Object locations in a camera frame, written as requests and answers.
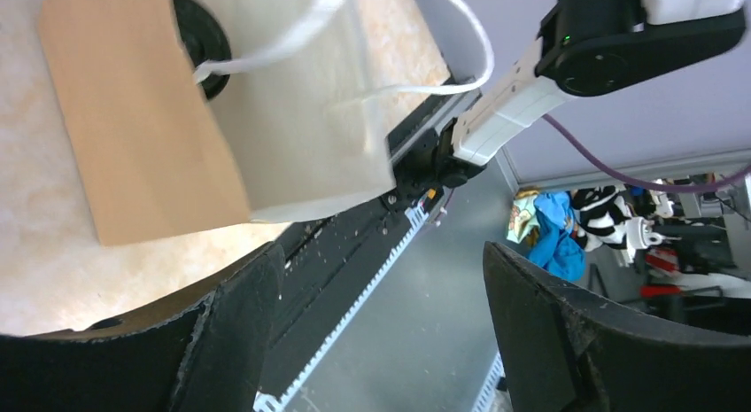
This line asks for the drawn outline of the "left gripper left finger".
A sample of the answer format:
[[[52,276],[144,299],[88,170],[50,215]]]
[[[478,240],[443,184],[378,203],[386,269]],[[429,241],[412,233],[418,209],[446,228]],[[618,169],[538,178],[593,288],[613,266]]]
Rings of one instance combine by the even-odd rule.
[[[268,243],[86,330],[2,336],[2,410],[252,410],[283,265]]]

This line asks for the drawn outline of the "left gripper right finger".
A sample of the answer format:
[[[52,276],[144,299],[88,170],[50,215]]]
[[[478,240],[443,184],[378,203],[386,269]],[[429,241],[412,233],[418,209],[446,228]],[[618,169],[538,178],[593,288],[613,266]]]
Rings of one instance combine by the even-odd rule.
[[[620,305],[502,244],[483,272],[514,410],[749,410],[749,338]]]

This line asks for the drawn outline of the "brown paper takeout bag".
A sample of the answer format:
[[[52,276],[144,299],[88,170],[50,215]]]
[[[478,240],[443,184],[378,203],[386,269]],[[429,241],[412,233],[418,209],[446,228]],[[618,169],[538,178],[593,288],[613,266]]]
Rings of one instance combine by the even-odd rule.
[[[42,0],[37,31],[88,242],[136,245],[329,217],[391,190],[357,0],[196,0],[232,58],[194,67],[173,0]]]

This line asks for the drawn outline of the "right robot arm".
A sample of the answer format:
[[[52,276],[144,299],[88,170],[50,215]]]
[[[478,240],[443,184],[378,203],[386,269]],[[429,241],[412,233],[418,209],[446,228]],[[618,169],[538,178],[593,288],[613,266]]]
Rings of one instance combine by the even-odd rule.
[[[407,194],[456,188],[554,108],[714,58],[747,30],[747,0],[557,0],[493,88],[399,160]]]

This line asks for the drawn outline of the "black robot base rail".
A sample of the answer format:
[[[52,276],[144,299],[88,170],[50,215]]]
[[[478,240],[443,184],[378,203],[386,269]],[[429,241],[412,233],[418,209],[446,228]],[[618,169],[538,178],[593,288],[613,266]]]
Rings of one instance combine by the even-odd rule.
[[[388,135],[395,189],[332,217],[294,223],[285,253],[255,411],[282,411],[333,346],[427,218],[437,185],[432,160],[443,131],[479,90],[430,96]]]

